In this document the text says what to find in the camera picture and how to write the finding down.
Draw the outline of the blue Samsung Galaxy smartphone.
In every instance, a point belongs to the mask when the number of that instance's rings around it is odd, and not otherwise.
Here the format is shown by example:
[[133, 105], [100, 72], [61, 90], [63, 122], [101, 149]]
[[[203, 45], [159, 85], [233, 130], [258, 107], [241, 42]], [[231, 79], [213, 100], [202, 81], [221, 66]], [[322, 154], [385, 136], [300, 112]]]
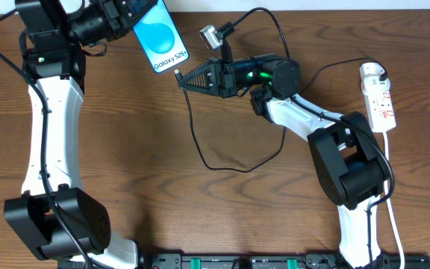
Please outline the blue Samsung Galaxy smartphone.
[[190, 57], [164, 0], [157, 1], [133, 27], [133, 32], [156, 73], [162, 73]]

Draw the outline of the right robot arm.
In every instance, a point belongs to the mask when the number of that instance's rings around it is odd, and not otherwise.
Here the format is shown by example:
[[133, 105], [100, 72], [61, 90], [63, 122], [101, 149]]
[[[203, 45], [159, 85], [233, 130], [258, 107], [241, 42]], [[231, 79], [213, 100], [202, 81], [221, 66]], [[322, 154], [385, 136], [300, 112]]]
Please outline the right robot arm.
[[304, 99], [293, 59], [275, 54], [233, 59], [227, 43], [221, 57], [185, 75], [176, 71], [175, 77], [185, 93], [222, 98], [248, 93], [258, 116], [307, 141], [320, 186], [338, 208], [342, 265], [381, 268], [375, 212], [390, 198], [383, 189], [394, 174], [363, 114], [333, 113]]

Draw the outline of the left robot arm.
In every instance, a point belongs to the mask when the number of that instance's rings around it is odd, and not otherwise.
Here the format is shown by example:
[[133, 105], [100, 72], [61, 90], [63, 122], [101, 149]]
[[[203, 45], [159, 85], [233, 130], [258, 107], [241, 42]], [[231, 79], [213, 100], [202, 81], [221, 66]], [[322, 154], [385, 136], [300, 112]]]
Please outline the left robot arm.
[[21, 195], [4, 217], [39, 260], [62, 268], [136, 268], [137, 244], [115, 233], [107, 209], [84, 191], [78, 120], [90, 47], [124, 37], [153, 1], [85, 1], [67, 13], [59, 1], [23, 0], [20, 74], [32, 107], [31, 151]]

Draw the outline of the white power strip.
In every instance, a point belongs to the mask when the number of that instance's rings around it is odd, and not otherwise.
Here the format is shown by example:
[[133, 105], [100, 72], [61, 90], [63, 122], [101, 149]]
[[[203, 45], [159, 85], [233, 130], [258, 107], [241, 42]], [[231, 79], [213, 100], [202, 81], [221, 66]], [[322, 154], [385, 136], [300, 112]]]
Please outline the white power strip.
[[380, 81], [378, 76], [367, 76], [361, 80], [370, 128], [382, 133], [396, 127], [396, 119], [390, 95], [390, 80]]

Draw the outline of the white USB wall charger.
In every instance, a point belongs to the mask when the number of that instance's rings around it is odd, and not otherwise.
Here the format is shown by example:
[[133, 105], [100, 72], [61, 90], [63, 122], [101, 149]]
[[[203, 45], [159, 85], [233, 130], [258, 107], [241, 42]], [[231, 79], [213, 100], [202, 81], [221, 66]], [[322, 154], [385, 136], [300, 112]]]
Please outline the white USB wall charger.
[[388, 80], [387, 70], [378, 62], [367, 62], [360, 66], [361, 80], [370, 76], [377, 77], [380, 82]]

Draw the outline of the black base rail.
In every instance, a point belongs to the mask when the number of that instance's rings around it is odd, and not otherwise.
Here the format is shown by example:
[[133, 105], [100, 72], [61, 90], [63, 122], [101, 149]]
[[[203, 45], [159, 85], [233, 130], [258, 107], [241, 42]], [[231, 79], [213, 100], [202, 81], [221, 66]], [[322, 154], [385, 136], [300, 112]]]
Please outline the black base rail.
[[208, 255], [186, 253], [144, 254], [139, 260], [142, 269], [323, 269], [377, 268], [430, 269], [430, 256], [369, 254], [367, 250], [345, 253], [337, 251], [283, 255]]

